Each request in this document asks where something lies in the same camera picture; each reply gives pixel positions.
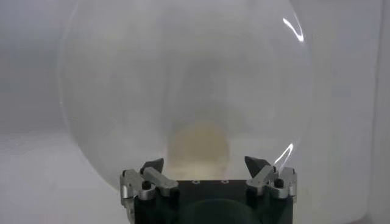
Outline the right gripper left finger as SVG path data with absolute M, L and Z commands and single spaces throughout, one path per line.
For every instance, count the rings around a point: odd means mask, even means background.
M 135 200 L 151 201 L 159 194 L 165 198 L 179 195 L 179 182 L 162 174 L 164 159 L 144 163 L 139 172 L 134 169 L 123 170 L 119 180 L 121 204 L 127 215 L 135 214 Z

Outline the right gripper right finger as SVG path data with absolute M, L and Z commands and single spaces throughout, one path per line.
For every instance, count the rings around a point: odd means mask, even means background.
M 282 171 L 271 165 L 265 159 L 245 156 L 244 162 L 251 175 L 246 180 L 246 186 L 254 190 L 256 196 L 266 192 L 271 198 L 284 200 L 290 198 L 293 203 L 297 201 L 297 172 L 286 167 Z

